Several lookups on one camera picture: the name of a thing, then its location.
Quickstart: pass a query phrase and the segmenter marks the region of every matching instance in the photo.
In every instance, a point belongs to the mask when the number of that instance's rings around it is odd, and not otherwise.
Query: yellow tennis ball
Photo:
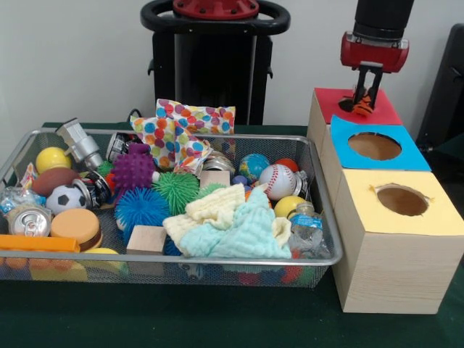
[[[66,156],[65,151],[59,147],[47,147],[40,151],[36,158],[36,169],[39,174],[52,168],[71,168],[71,164],[70,157]]]
[[[277,202],[274,213],[277,218],[288,218],[289,214],[297,208],[298,204],[305,203],[302,197],[287,196]]]

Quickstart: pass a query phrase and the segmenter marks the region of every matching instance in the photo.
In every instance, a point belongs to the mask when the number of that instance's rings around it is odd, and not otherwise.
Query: yellow paper
[[[464,236],[463,219],[432,173],[398,170],[343,172],[356,210],[367,232]],[[407,216],[385,207],[376,191],[379,187],[389,184],[406,186],[422,193],[428,205],[426,211],[421,215]]]

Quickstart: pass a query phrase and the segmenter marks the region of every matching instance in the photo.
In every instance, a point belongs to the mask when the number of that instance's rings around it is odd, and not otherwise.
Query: soccer ball
[[[56,187],[49,198],[46,199],[46,207],[55,215],[72,208],[85,208],[86,199],[79,188],[71,185]]]

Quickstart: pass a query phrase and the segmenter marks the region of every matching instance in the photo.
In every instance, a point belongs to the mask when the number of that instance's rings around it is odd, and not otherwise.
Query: polka dot fabric
[[[191,133],[233,134],[235,107],[191,107],[158,99],[156,114],[179,122]]]
[[[154,162],[161,170],[199,174],[202,163],[212,151],[207,141],[192,136],[174,119],[131,116],[130,125],[137,136],[150,146]]]

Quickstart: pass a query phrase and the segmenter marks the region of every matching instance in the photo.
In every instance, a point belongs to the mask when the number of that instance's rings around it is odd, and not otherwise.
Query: stacked boxes
[[[464,252],[464,222],[384,92],[370,117],[316,89],[315,142],[344,245],[333,274],[345,312],[436,313]]]

